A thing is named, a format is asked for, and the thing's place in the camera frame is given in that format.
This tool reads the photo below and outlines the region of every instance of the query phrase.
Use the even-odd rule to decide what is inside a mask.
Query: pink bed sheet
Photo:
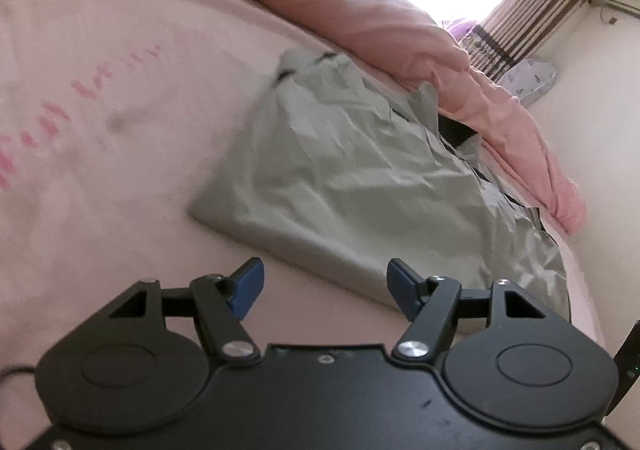
[[[584,200],[533,118],[517,98],[472,68],[466,51],[424,11],[405,0],[257,1],[403,87],[431,82],[440,112],[479,132],[502,169],[542,202],[567,233],[583,225]]]
[[[266,287],[245,326],[262,347],[398,338],[396,311],[184,212],[280,54],[324,43],[244,0],[0,0],[0,16],[0,366],[36,363],[136,280],[180,287],[252,255]],[[10,450],[46,424],[30,379],[3,388]]]

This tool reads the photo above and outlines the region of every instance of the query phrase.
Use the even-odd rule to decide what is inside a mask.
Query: brown curtain
[[[461,44],[476,69],[498,80],[534,53],[574,9],[587,1],[503,0]]]

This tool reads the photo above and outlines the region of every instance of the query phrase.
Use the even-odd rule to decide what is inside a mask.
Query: black device
[[[628,449],[600,424],[628,390],[625,369],[509,281],[462,289],[393,259],[387,286],[411,324],[391,354],[261,355],[239,320],[263,282],[251,259],[184,289],[127,289],[38,363],[52,427],[28,450]],[[200,346],[168,331],[168,316],[193,317]],[[462,318],[487,328],[452,347]],[[638,326],[625,365],[638,363]]]

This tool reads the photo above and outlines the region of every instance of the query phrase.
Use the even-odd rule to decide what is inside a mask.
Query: patterned curtain
[[[503,0],[461,45],[471,64],[498,80],[534,53],[578,6],[588,0]]]

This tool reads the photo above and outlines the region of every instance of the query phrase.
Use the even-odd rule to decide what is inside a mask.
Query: gray fabric
[[[346,55],[283,56],[191,214],[386,303],[386,264],[519,283],[568,317],[558,246],[438,134],[437,93],[383,94]]]

